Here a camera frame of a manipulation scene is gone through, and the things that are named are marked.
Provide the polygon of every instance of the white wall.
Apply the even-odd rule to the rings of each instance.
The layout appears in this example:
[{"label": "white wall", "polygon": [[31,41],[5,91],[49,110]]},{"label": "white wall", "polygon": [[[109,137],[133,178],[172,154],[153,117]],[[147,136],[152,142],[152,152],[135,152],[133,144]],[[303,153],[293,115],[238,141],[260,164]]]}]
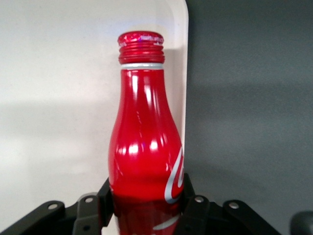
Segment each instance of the white wall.
[{"label": "white wall", "polygon": [[[164,36],[184,141],[187,27],[183,0],[0,1],[0,231],[43,202],[68,207],[108,177],[125,31]],[[113,223],[103,232],[114,233]]]}]

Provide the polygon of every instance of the red aluminum bottle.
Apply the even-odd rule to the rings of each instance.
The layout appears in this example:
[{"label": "red aluminum bottle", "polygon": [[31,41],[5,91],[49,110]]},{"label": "red aluminum bottle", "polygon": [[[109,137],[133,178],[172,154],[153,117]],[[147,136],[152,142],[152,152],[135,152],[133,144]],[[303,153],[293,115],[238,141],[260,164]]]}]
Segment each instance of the red aluminum bottle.
[{"label": "red aluminum bottle", "polygon": [[121,98],[109,148],[120,235],[171,235],[181,215],[183,153],[165,93],[163,38],[122,34]]}]

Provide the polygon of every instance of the threaded bottle neck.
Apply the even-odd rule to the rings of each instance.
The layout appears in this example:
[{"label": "threaded bottle neck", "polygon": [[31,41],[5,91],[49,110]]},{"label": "threaded bottle neck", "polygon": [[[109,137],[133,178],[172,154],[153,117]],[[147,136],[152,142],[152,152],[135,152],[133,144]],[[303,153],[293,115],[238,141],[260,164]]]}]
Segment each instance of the threaded bottle neck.
[{"label": "threaded bottle neck", "polygon": [[163,37],[150,31],[132,31],[119,36],[119,62],[164,63]]}]

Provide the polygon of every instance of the coca-cola logo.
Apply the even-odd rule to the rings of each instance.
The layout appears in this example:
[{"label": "coca-cola logo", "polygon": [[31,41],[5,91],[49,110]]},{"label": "coca-cola logo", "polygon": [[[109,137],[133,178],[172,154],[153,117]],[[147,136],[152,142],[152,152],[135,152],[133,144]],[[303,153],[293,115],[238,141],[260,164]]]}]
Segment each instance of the coca-cola logo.
[{"label": "coca-cola logo", "polygon": [[168,204],[173,204],[173,203],[177,202],[179,197],[180,197],[180,195],[179,195],[176,198],[173,198],[172,191],[173,191],[173,187],[174,187],[174,181],[175,181],[175,178],[176,178],[178,172],[179,172],[179,178],[177,181],[177,187],[181,188],[182,182],[183,182],[183,170],[184,170],[184,157],[182,155],[182,147],[180,147],[178,156],[176,158],[173,169],[171,171],[171,174],[170,174],[170,176],[167,180],[166,186],[165,186],[164,198]]}]

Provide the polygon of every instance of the black metal mount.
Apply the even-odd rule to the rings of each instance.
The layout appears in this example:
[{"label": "black metal mount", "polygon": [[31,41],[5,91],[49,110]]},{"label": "black metal mount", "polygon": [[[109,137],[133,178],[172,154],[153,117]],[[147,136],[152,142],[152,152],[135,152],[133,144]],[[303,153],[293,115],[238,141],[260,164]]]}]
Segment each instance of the black metal mount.
[{"label": "black metal mount", "polygon": [[[184,210],[173,235],[280,235],[242,201],[227,201],[220,207],[196,195],[186,173],[183,199]],[[98,193],[85,194],[68,208],[60,201],[43,203],[0,235],[100,235],[112,215],[112,194],[106,180]],[[312,219],[307,214],[297,214],[291,234],[311,235],[310,226]]]}]

